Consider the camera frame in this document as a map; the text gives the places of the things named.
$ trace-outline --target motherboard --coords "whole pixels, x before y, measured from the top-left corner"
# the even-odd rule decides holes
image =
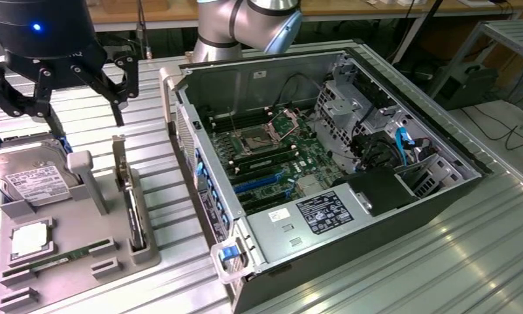
[[[211,121],[212,143],[248,215],[332,187],[345,173],[299,109]]]

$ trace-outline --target gray parts tray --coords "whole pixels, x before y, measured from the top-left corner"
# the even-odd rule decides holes
[[[152,236],[153,229],[136,170],[133,176],[148,244],[139,252],[133,252],[128,241],[131,227],[127,205],[124,195],[118,190],[114,173],[98,178],[110,207],[108,215],[102,216],[92,198],[80,201],[70,199],[38,207],[36,213],[16,218],[16,221],[3,213],[0,311],[26,314],[159,264],[161,256]],[[44,254],[32,262],[40,263],[36,271],[24,269],[28,264],[16,263],[15,267],[10,267],[12,230],[32,222],[50,222],[50,241],[56,246],[52,255]]]

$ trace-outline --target hard drive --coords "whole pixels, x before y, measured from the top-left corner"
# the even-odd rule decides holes
[[[80,178],[67,169],[67,149],[50,133],[7,139],[0,144],[0,191],[8,201],[42,206],[71,197]]]

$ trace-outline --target warning label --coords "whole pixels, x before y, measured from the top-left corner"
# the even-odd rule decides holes
[[[333,191],[297,203],[297,206],[316,234],[323,234],[353,220],[353,216]]]
[[[7,179],[30,203],[68,193],[68,185],[56,166],[7,175]]]

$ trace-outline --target blue pcie slot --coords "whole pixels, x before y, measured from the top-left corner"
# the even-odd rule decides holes
[[[235,188],[235,193],[243,193],[243,192],[251,191],[261,186],[275,184],[283,178],[283,174],[284,174],[284,171],[275,174],[275,175],[271,175],[265,178],[261,178],[260,180],[256,180],[255,182],[239,185]]]

